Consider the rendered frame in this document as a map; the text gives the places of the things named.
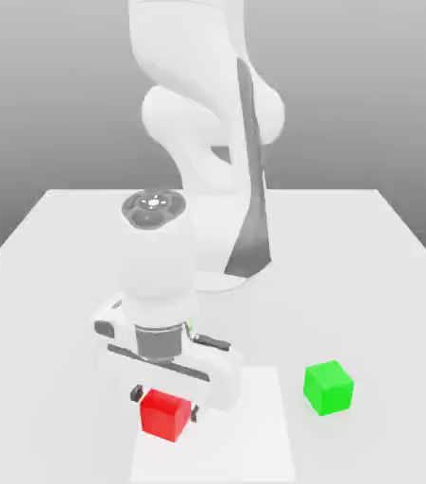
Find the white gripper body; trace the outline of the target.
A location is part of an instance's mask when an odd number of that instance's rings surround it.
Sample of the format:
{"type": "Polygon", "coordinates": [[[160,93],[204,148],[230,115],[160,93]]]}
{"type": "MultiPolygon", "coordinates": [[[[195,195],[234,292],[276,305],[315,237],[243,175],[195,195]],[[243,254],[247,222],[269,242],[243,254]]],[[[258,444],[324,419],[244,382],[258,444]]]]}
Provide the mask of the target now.
{"type": "Polygon", "coordinates": [[[131,349],[108,343],[102,356],[107,373],[120,385],[149,389],[189,400],[201,408],[231,410],[240,393],[240,355],[193,343],[182,343],[182,353],[170,361],[141,359],[131,349]]]}

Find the small red cube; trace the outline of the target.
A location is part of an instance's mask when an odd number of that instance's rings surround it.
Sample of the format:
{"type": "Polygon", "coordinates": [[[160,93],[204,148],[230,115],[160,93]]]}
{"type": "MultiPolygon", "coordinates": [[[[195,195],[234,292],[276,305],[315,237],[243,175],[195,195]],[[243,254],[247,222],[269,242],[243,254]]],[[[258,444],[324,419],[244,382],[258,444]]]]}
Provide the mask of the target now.
{"type": "Polygon", "coordinates": [[[191,401],[156,389],[151,389],[140,403],[142,430],[171,442],[178,440],[191,413],[191,401]]]}

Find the small green cube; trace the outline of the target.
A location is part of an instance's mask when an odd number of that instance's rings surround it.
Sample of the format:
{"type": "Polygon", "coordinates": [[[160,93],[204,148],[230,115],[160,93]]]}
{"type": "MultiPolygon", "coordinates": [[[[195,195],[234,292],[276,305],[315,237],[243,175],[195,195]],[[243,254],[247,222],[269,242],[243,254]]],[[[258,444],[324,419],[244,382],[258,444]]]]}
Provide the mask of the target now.
{"type": "Polygon", "coordinates": [[[350,408],[354,382],[337,360],[305,369],[303,394],[319,416],[350,408]]]}

